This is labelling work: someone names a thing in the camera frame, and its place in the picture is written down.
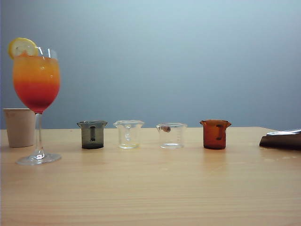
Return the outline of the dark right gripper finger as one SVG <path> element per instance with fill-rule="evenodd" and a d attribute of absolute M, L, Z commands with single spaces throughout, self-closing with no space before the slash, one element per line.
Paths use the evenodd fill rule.
<path fill-rule="evenodd" d="M 272 134 L 263 136 L 259 146 L 280 148 L 280 149 L 301 149 L 301 134 Z"/>

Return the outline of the silver-taped right gripper finger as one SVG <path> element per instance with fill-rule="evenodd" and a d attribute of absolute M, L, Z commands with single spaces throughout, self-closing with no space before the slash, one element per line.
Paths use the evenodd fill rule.
<path fill-rule="evenodd" d="M 268 132 L 267 136 L 297 135 L 300 133 L 301 133 L 301 129 L 290 129 L 290 130 L 283 130 L 283 131 Z"/>

